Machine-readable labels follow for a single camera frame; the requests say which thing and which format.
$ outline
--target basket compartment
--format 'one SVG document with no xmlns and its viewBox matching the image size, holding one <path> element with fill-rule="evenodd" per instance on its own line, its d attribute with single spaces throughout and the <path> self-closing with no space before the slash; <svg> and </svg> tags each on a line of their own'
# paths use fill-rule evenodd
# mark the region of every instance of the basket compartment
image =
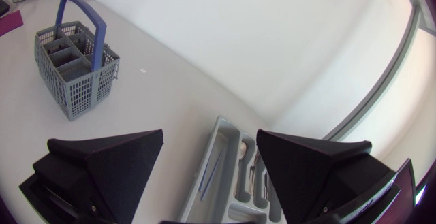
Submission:
<svg viewBox="0 0 436 224">
<path fill-rule="evenodd" d="M 71 46 L 71 44 L 67 39 L 60 38 L 60 39 L 57 39 L 55 41 L 44 44 L 44 49 L 46 50 L 47 54 L 54 54 L 60 50 L 66 49 L 70 46 Z"/>
<path fill-rule="evenodd" d="M 79 51 L 81 51 L 82 54 L 84 53 L 84 49 L 85 49 L 85 33 L 77 33 L 74 35 L 69 36 L 69 40 L 71 40 L 71 42 L 77 47 L 77 49 L 79 49 Z"/>
<path fill-rule="evenodd" d="M 78 53 L 78 51 L 72 47 L 68 47 L 49 55 L 54 67 L 60 67 L 66 63 L 69 63 L 70 61 L 78 59 L 79 57 L 80 53 Z"/>
<path fill-rule="evenodd" d="M 80 57 L 58 67 L 57 71 L 65 82 L 69 82 L 91 73 L 91 63 L 86 58 Z"/>
<path fill-rule="evenodd" d="M 93 61 L 93 55 L 92 54 L 87 54 L 85 57 L 88 59 L 89 62 Z"/>
<path fill-rule="evenodd" d="M 58 39 L 65 37 L 62 31 L 57 31 L 56 27 L 49 27 L 36 33 L 40 44 L 48 44 Z"/>
<path fill-rule="evenodd" d="M 77 33 L 82 33 L 83 29 L 86 27 L 82 25 L 80 22 L 69 22 L 69 24 L 62 24 L 61 25 L 61 31 L 65 36 L 73 36 Z"/>
</svg>

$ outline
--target dishwasher cutlery basket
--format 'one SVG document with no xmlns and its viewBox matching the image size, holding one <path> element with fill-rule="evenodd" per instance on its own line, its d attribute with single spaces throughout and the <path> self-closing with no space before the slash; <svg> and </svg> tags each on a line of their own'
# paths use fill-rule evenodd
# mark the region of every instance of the dishwasher cutlery basket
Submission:
<svg viewBox="0 0 436 224">
<path fill-rule="evenodd" d="M 67 0 L 61 0 L 56 25 L 36 33 L 35 59 L 41 77 L 71 121 L 94 108 L 110 93 L 120 58 L 104 44 L 106 23 L 83 0 L 70 0 L 95 25 L 95 35 L 82 23 L 62 24 Z"/>
</svg>

